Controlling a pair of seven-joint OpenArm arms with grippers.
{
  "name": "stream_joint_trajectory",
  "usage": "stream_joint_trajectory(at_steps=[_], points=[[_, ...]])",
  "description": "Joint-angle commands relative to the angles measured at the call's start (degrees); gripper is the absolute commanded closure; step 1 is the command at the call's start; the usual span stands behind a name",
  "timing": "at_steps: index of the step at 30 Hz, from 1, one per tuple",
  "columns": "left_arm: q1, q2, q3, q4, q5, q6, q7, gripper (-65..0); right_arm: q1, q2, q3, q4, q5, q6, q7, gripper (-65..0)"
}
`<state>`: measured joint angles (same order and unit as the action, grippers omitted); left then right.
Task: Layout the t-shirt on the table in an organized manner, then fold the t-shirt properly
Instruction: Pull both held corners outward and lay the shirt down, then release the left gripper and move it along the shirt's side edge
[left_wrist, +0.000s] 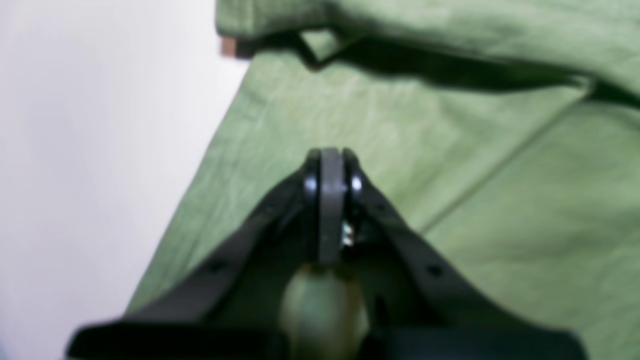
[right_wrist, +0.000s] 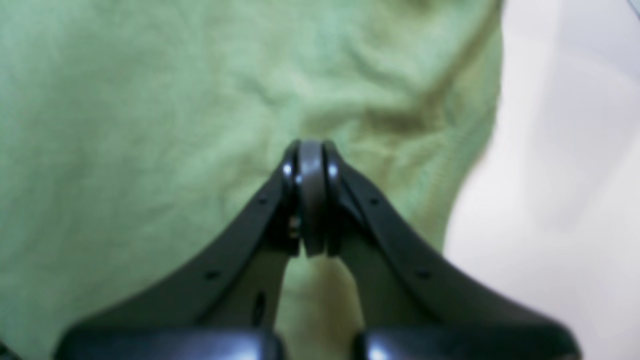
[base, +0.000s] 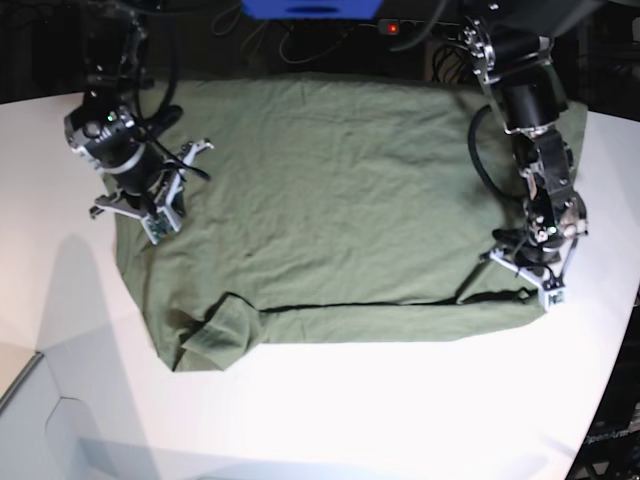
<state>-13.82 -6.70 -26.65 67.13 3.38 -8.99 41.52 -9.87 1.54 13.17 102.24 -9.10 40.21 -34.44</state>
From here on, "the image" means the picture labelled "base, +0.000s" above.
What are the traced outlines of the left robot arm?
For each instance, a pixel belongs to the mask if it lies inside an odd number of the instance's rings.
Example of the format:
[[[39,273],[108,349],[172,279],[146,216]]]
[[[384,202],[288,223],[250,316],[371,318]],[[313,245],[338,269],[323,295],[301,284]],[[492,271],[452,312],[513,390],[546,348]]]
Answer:
[[[564,275],[579,240],[588,233],[587,208],[574,187],[575,157],[557,123],[569,107],[553,65],[557,37],[599,7],[597,1],[464,1],[459,37],[488,103],[472,118],[467,146],[491,193],[520,207],[524,224],[494,232],[465,279],[473,284],[494,262],[533,285],[550,309],[566,301]],[[481,164],[476,146],[482,120],[493,114],[509,137],[522,196],[499,190]]]

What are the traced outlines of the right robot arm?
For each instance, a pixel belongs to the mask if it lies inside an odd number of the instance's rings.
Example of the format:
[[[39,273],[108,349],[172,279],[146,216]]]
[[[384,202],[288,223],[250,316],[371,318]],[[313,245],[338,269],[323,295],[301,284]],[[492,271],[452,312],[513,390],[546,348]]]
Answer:
[[[157,110],[151,115],[142,111],[141,94],[154,85],[145,73],[151,12],[129,1],[82,2],[86,83],[81,103],[64,119],[64,136],[71,151],[108,184],[107,193],[93,201],[90,217],[110,212],[135,220],[157,245],[180,232],[184,176],[208,180],[194,161],[214,146],[202,139],[174,153],[160,141],[183,114],[173,102],[175,63]]]

